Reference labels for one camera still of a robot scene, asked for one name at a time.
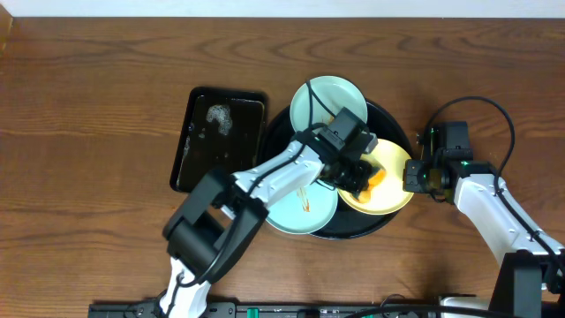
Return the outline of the green and yellow sponge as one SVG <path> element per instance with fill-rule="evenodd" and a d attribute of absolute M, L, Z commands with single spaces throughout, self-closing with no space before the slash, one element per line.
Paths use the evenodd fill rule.
<path fill-rule="evenodd" d="M 362 204 L 370 202 L 373 196 L 373 189 L 379 186 L 386 176 L 387 171 L 382 165 L 377 164 L 376 166 L 373 166 L 373 172 L 371 177 L 368 179 L 367 187 L 359 193 L 357 201 Z"/>

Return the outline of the yellow plate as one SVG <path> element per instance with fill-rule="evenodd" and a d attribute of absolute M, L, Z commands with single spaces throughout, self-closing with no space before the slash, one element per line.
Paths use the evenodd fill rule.
<path fill-rule="evenodd" d="M 351 194 L 339 190 L 339 196 L 350 207 L 368 215 L 386 215 L 404 207 L 412 198 L 413 193 L 403 190 L 403 171 L 409 153 L 392 141 L 379 139 L 374 150 L 368 155 L 361 155 L 361 160 L 372 166 L 382 165 L 387 176 L 384 181 L 373 189 L 370 202 L 362 204 Z"/>

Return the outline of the light blue plate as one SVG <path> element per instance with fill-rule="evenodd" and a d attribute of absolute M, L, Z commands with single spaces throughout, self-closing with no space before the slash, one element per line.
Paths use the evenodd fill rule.
<path fill-rule="evenodd" d="M 346 108 L 364 123 L 368 119 L 365 97 L 352 82 L 337 76 L 319 76 L 303 84 L 290 103 L 290 122 L 295 132 L 310 125 L 329 125 Z"/>
<path fill-rule="evenodd" d="M 314 182 L 289 193 L 270 207 L 267 222 L 289 234 L 310 234 L 323 228 L 334 216 L 338 192 L 323 182 Z"/>

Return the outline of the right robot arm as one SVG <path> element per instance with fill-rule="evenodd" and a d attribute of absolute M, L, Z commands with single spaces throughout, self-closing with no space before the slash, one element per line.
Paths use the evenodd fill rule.
<path fill-rule="evenodd" d="M 564 246 L 529 217 L 492 164 L 473 160 L 469 149 L 436 148 L 420 160 L 406 161 L 403 188 L 454 205 L 500 266 L 489 299 L 446 296 L 442 306 L 515 317 L 564 315 Z"/>

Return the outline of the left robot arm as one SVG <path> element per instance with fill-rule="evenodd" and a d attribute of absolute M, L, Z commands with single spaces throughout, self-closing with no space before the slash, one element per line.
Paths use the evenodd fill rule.
<path fill-rule="evenodd" d="M 365 129 L 298 132 L 281 154 L 250 170 L 211 170 L 163 228 L 170 256 L 169 289 L 159 308 L 165 317 L 199 317 L 211 285 L 239 261 L 284 196 L 320 179 L 359 193 L 373 167 L 361 156 L 377 138 Z"/>

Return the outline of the black round tray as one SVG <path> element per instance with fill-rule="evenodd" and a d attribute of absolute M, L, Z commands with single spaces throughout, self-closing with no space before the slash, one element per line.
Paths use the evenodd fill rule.
<path fill-rule="evenodd" d="M 411 144 L 402 127 L 378 103 L 366 99 L 368 109 L 367 126 L 379 139 L 389 140 L 412 155 Z M 290 122 L 290 107 L 283 109 L 267 126 L 257 157 L 257 163 L 264 163 L 279 155 L 289 144 L 294 130 Z M 320 230 L 311 236 L 321 239 L 356 239 L 369 235 L 388 224 L 402 209 L 396 208 L 386 215 L 368 215 L 361 213 L 339 199 L 334 216 Z"/>

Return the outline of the black rectangular water tray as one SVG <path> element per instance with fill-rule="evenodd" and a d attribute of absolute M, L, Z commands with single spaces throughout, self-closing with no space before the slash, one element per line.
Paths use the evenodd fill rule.
<path fill-rule="evenodd" d="M 214 169 L 248 170 L 257 161 L 267 115 L 259 91 L 196 87 L 188 98 L 169 185 L 189 193 Z"/>

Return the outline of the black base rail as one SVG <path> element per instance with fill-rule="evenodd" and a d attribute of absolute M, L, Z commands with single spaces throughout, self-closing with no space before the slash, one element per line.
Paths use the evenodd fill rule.
<path fill-rule="evenodd" d="M 201 317 L 204 318 L 343 318 L 356 312 L 373 309 L 359 306 L 314 305 L 261 305 L 210 302 Z M 137 304 L 92 304 L 88 318 L 155 318 L 164 312 L 156 301 Z"/>

